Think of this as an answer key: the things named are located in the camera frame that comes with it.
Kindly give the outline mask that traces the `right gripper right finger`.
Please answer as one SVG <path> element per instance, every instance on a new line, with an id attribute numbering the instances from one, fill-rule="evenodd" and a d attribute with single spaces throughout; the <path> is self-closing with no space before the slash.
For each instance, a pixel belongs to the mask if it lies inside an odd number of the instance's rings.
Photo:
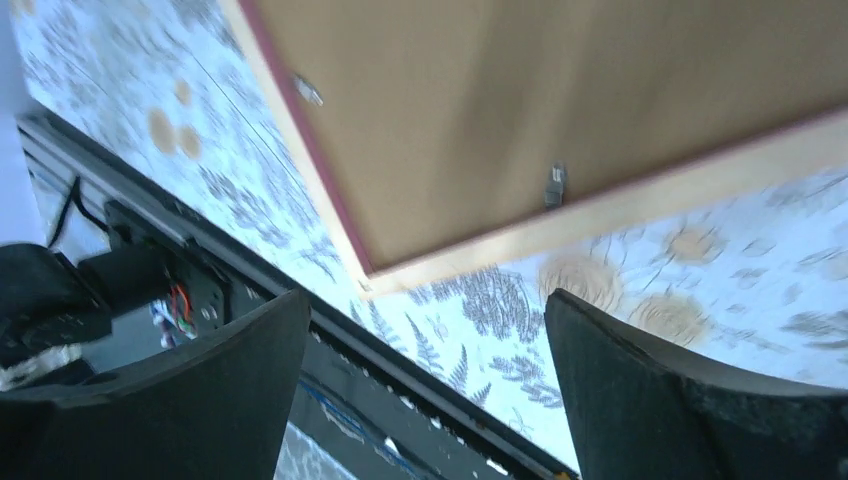
<path id="1" fill-rule="evenodd" d="M 586 479 L 843 479 L 847 393 L 744 370 L 564 290 L 545 321 Z"/>

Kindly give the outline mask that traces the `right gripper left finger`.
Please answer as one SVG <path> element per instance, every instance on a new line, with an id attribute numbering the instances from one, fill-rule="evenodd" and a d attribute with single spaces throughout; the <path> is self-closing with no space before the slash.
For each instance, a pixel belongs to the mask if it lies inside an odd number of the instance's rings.
<path id="1" fill-rule="evenodd" d="M 270 479 L 308 337 L 291 291 L 78 385 L 1 396 L 5 479 Z"/>

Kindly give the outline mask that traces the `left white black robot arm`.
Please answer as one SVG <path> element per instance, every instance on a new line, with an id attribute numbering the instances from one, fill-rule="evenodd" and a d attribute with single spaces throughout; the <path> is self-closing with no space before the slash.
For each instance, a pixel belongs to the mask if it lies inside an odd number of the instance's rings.
<path id="1" fill-rule="evenodd" d="M 73 264 L 44 246 L 1 247 L 1 366 L 112 333 L 112 321 L 168 293 L 168 254 L 134 244 Z"/>

